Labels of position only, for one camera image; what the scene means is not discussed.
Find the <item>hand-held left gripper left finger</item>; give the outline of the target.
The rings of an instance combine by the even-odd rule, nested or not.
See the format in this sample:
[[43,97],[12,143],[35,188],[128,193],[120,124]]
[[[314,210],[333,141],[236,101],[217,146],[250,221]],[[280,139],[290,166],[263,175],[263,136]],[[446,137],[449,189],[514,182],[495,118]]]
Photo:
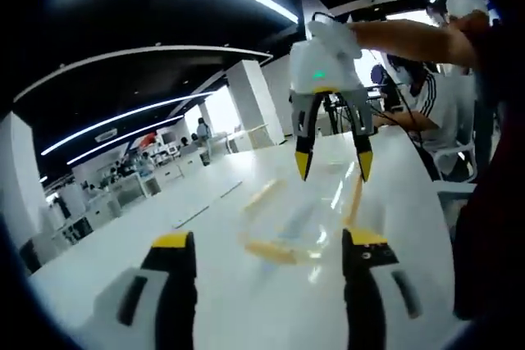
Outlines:
[[93,349],[192,349],[198,302],[191,231],[156,239],[94,301]]

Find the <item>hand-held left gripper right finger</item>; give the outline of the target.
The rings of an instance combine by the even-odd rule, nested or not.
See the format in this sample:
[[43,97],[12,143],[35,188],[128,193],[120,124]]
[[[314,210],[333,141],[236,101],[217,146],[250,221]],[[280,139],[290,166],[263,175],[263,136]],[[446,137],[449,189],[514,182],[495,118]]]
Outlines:
[[342,230],[348,349],[433,349],[435,285],[376,234]]

